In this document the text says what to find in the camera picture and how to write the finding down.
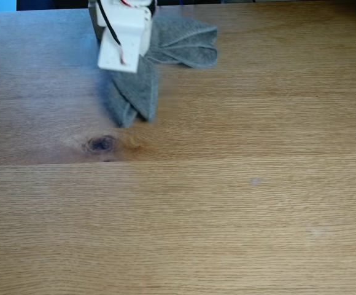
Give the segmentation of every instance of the wooden plank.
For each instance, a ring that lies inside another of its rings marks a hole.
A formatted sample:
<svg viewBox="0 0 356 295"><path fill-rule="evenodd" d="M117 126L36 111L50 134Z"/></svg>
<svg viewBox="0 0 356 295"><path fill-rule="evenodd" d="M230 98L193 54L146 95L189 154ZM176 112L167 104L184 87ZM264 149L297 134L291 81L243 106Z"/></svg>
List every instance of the wooden plank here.
<svg viewBox="0 0 356 295"><path fill-rule="evenodd" d="M160 12L219 64L162 67L127 129L87 10L0 14L0 295L356 295L356 13Z"/></svg>
<svg viewBox="0 0 356 295"><path fill-rule="evenodd" d="M0 165L356 154L356 15L317 1L161 11L218 25L219 64L163 67L157 126L127 130L102 107L86 10L2 14ZM83 148L102 136L113 150Z"/></svg>
<svg viewBox="0 0 356 295"><path fill-rule="evenodd" d="M4 294L356 294L356 156L0 167Z"/></svg>

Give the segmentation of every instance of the white plastic housing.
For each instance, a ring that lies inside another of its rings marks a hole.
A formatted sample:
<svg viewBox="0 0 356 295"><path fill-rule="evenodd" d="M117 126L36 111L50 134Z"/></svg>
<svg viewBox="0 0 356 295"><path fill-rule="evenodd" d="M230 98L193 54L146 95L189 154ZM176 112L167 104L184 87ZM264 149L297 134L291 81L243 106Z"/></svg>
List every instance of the white plastic housing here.
<svg viewBox="0 0 356 295"><path fill-rule="evenodd" d="M120 48L110 31L104 30L100 47L98 66L112 71L137 72L140 55L149 49L152 31L152 16L147 7L128 7L116 0L101 0L107 18L122 44L123 59L121 63ZM127 0L128 3L145 3L150 0ZM107 26L99 6L96 5L99 26Z"/></svg>

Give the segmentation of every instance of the dark background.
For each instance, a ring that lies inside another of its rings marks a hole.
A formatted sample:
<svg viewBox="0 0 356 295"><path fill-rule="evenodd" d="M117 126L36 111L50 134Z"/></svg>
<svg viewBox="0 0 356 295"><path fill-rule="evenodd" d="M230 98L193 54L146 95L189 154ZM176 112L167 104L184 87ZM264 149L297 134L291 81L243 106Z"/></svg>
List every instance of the dark background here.
<svg viewBox="0 0 356 295"><path fill-rule="evenodd" d="M213 4L220 0L182 0L183 4ZM179 0L159 0L159 6L179 5ZM17 0L17 10L87 8L88 0Z"/></svg>

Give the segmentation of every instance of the gray towel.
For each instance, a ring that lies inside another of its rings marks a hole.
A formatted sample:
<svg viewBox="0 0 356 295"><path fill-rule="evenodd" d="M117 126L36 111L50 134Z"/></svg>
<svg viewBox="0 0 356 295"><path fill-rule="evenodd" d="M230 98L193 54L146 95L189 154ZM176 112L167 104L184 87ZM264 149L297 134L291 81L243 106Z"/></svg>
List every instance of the gray towel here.
<svg viewBox="0 0 356 295"><path fill-rule="evenodd" d="M191 68L216 65L217 28L182 17L155 16L150 48L140 57L137 73L112 72L107 107L120 127L130 127L141 115L153 121L158 108L156 63Z"/></svg>

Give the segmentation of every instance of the black wire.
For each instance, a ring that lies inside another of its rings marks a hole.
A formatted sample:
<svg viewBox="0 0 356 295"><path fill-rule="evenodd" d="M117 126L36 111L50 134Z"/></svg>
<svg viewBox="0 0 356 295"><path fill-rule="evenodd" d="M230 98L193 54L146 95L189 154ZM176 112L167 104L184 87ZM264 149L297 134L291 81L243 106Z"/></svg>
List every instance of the black wire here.
<svg viewBox="0 0 356 295"><path fill-rule="evenodd" d="M103 9L103 6L102 6L101 1L100 1L100 0L97 0L97 1L98 1L98 6L99 6L99 8L100 8L100 12L102 13L102 16L103 16L103 18L104 18L104 21L106 22L106 25L107 25L108 29L110 30L110 33L111 33L112 37L114 38L114 40L116 41L116 43L118 43L119 46L122 46L122 45L121 45L121 42L120 42L119 39L118 39L117 34L115 33L114 29L112 28L112 26L111 26L111 24L110 24L110 22L109 22L109 19L107 18L107 15L106 15L106 13L105 13L105 11L104 11L104 9Z"/></svg>
<svg viewBox="0 0 356 295"><path fill-rule="evenodd" d="M151 11L151 16L153 16L156 10L156 0L152 0L151 4L148 6L148 9Z"/></svg>

